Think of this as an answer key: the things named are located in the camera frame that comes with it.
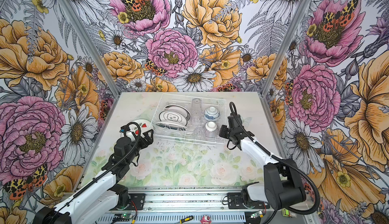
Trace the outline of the green red rimmed plate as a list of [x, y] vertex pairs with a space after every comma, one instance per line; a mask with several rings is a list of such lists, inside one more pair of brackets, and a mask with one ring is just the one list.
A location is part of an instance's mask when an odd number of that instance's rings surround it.
[[164, 129], [187, 131], [186, 126], [183, 126], [173, 121], [159, 121], [155, 125]]

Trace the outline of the watermelon pattern plate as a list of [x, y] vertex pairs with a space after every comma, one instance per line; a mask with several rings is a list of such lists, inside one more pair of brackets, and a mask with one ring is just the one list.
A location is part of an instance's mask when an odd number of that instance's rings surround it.
[[136, 136], [138, 136], [141, 133], [141, 135], [143, 137], [143, 133], [154, 128], [152, 123], [146, 119], [136, 119], [136, 120], [134, 120], [134, 122], [137, 123], [140, 127], [140, 130], [138, 130], [136, 125], [133, 125], [133, 124], [131, 125], [132, 126], [132, 129], [131, 129], [132, 133], [134, 133]]

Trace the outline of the white plate cloud emblem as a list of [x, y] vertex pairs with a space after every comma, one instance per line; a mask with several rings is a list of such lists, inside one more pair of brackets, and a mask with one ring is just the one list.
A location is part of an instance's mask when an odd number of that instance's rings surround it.
[[182, 126], [187, 126], [188, 123], [188, 120], [184, 115], [182, 115], [180, 112], [171, 111], [171, 110], [164, 110], [160, 112], [159, 119], [161, 121], [177, 123]]

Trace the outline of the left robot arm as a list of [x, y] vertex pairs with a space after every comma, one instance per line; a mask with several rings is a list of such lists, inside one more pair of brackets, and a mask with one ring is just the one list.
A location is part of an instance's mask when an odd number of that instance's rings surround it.
[[121, 137], [114, 153], [97, 176], [83, 188], [55, 207], [43, 207], [35, 215], [34, 224], [93, 224], [106, 212], [125, 209], [130, 204], [128, 188], [119, 184], [142, 149], [154, 141], [152, 129], [136, 135], [135, 141]]

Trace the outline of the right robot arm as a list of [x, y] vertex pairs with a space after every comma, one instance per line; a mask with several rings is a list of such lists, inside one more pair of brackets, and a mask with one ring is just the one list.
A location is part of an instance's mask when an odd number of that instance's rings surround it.
[[292, 168], [290, 159], [278, 159], [263, 147], [254, 134], [246, 131], [240, 115], [231, 113], [228, 125], [223, 125], [219, 136], [249, 155], [263, 170], [263, 184], [249, 183], [242, 188], [243, 203], [252, 206], [265, 202], [274, 210], [291, 207], [307, 199], [300, 174]]

